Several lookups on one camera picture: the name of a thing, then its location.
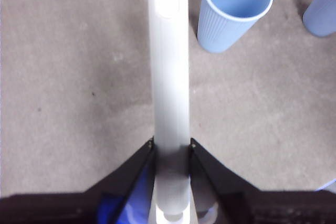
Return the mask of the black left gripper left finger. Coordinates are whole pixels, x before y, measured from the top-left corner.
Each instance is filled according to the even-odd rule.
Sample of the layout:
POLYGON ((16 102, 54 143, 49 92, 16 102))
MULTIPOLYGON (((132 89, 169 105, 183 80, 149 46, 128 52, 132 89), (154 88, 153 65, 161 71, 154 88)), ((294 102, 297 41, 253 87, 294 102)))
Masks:
POLYGON ((1 198, 1 223, 147 223, 155 155, 154 140, 150 139, 85 191, 1 198))

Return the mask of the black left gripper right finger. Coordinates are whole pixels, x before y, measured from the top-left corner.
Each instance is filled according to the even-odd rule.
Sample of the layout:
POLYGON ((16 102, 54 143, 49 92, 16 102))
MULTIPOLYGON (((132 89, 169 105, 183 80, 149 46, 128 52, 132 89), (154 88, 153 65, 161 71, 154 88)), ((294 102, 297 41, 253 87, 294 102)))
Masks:
POLYGON ((199 223, 335 223, 335 193, 261 190, 191 139, 191 190, 199 223))

